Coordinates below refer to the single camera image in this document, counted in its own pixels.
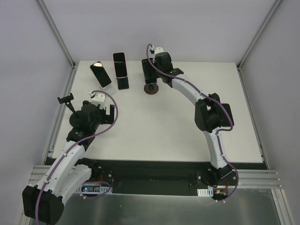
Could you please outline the black round-base clamp stand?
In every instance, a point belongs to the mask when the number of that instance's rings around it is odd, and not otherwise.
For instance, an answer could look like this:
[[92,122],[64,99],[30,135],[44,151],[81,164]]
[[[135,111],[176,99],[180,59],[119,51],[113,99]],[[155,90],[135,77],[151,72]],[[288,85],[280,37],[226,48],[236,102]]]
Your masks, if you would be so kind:
[[81,121],[81,117],[79,115],[79,112],[75,110],[73,107],[71,101],[74,100],[74,96],[72,93],[70,93],[68,96],[65,97],[57,97],[57,100],[59,104],[64,104],[72,113],[69,117],[69,124],[73,128],[83,128],[83,124]]

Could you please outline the round brown-base phone stand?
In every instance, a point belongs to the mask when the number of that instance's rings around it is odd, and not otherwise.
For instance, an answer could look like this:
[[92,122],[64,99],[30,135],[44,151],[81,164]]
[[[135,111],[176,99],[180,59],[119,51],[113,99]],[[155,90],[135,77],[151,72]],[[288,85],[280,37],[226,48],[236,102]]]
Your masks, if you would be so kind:
[[156,83],[145,84],[144,92],[148,95],[154,95],[159,91],[159,86]]

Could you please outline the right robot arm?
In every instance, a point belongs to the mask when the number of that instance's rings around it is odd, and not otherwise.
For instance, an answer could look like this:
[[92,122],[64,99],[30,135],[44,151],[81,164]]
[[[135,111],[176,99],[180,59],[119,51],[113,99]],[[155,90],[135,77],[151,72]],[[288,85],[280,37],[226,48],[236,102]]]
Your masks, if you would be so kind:
[[181,69],[173,67],[169,53],[156,53],[153,50],[151,53],[154,58],[147,56],[147,60],[152,67],[152,76],[161,78],[194,105],[195,124],[203,131],[210,152],[211,180],[216,185],[222,185],[234,169],[225,154],[221,134],[223,131],[232,131],[234,126],[230,105],[222,104],[217,93],[207,95],[191,83]]

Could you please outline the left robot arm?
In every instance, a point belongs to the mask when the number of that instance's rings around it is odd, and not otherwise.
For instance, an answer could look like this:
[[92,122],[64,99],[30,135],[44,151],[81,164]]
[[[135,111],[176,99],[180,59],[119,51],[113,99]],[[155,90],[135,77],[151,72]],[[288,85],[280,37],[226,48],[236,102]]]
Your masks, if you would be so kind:
[[107,113],[104,104],[85,100],[81,109],[76,111],[71,100],[70,96],[58,99],[72,112],[72,129],[63,150],[37,184],[27,185],[22,192],[24,214],[37,224],[56,224],[73,193],[83,183],[98,179],[96,161],[83,155],[97,136],[114,126],[119,115],[116,103],[110,105]]

